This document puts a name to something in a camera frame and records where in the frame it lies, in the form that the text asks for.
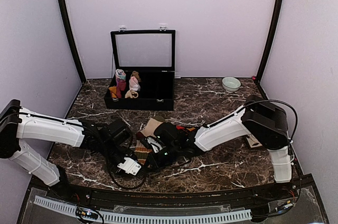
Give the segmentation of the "black argyle orange red sock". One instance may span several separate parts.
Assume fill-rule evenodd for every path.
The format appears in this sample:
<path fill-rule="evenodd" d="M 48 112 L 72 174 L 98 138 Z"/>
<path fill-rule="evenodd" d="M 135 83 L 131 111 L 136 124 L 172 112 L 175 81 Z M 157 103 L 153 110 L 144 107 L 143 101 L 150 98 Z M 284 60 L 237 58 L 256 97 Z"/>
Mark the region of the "black argyle orange red sock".
<path fill-rule="evenodd" d="M 179 135 L 181 137 L 184 138 L 189 138 L 189 139 L 194 139 L 197 131 L 200 129 L 201 127 L 184 127 L 181 125 L 176 125 L 176 129 L 179 133 Z"/>

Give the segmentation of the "striped beige maroon sock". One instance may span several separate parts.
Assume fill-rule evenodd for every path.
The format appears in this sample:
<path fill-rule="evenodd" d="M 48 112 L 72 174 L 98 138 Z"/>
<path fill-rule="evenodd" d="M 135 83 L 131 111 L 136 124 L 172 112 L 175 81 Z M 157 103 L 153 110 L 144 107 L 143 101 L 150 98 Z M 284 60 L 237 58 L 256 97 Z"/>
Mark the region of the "striped beige maroon sock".
<path fill-rule="evenodd" d="M 140 164 L 145 164 L 150 153 L 154 153 L 148 145 L 146 137 L 152 136 L 156 138 L 154 135 L 155 129 L 164 122 L 166 122 L 166 120 L 162 116 L 153 116 L 149 119 L 145 128 L 136 133 L 135 155 Z"/>

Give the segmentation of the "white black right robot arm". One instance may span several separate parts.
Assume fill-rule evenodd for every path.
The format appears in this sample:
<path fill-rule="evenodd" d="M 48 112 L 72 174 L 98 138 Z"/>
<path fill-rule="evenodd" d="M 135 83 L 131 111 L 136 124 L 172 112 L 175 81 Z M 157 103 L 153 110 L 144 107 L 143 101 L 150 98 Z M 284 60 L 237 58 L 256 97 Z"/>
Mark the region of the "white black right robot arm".
<path fill-rule="evenodd" d="M 154 140 L 160 145 L 154 146 L 146 164 L 152 171 L 159 170 L 170 166 L 179 157 L 190 160 L 223 143 L 251 135 L 270 154 L 276 183 L 270 187 L 269 194 L 280 200 L 290 191 L 294 159 L 291 152 L 294 133 L 288 131 L 284 106 L 292 108 L 280 100 L 264 100 L 251 95 L 234 112 L 207 125 L 188 128 L 161 123 L 154 130 Z"/>

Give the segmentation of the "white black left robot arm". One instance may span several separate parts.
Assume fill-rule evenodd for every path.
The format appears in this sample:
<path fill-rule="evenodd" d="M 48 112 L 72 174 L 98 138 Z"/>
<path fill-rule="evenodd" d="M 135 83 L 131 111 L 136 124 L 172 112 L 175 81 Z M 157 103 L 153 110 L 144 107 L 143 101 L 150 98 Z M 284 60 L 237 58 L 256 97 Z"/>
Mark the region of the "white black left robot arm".
<path fill-rule="evenodd" d="M 101 154 L 110 172 L 136 176 L 141 164 L 123 143 L 132 140 L 129 127 L 116 120 L 96 124 L 83 119 L 62 119 L 32 112 L 13 99 L 1 112 L 1 158 L 19 164 L 36 176 L 63 201 L 74 197 L 63 168 L 50 163 L 31 148 L 26 139 L 66 144 Z"/>

